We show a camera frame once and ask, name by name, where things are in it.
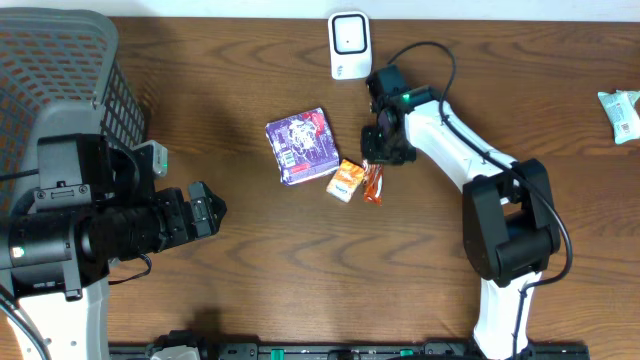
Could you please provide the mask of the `brown orange snack packet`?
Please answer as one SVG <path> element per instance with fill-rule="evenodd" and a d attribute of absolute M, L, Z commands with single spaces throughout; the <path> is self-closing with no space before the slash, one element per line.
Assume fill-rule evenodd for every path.
<path fill-rule="evenodd" d="M 370 163 L 367 160 L 363 161 L 363 168 L 363 199 L 367 203 L 381 206 L 384 168 L 380 164 Z"/>

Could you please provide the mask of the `red purple snack bag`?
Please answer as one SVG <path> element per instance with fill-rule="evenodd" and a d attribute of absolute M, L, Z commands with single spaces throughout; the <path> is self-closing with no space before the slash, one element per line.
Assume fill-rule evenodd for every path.
<path fill-rule="evenodd" d="M 340 156 L 322 108 L 270 122 L 265 131 L 284 185 L 323 177 L 338 169 Z"/>

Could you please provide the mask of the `teal snack packet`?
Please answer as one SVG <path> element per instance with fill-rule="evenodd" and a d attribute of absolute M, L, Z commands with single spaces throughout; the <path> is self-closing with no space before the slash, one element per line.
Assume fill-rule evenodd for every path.
<path fill-rule="evenodd" d="M 599 92 L 598 99 L 613 129 L 614 142 L 621 145 L 639 138 L 638 91 Z"/>

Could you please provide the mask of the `orange white snack packet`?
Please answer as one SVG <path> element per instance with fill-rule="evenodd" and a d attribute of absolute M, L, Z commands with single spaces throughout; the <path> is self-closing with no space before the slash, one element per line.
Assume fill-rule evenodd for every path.
<path fill-rule="evenodd" d="M 364 178 L 364 169 L 347 159 L 343 159 L 339 168 L 329 181 L 326 192 L 348 203 Z"/>

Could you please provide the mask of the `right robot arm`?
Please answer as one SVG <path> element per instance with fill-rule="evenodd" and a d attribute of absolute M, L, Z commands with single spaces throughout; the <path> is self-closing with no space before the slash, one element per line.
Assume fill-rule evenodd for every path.
<path fill-rule="evenodd" d="M 514 359 L 529 345 L 533 285 L 560 246 L 547 171 L 519 162 L 469 129 L 429 86 L 411 88 L 387 65 L 365 80 L 375 124 L 361 134 L 370 164 L 403 165 L 426 154 L 462 194 L 463 247 L 481 278 L 473 340 L 487 359 Z"/>

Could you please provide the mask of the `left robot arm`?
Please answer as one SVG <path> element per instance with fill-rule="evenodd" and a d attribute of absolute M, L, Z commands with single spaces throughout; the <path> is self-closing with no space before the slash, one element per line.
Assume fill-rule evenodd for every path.
<path fill-rule="evenodd" d="M 215 235 L 227 207 L 203 182 L 157 190 L 156 144 L 40 138 L 37 186 L 1 220 L 1 308 L 26 359 L 106 359 L 113 261 Z"/>

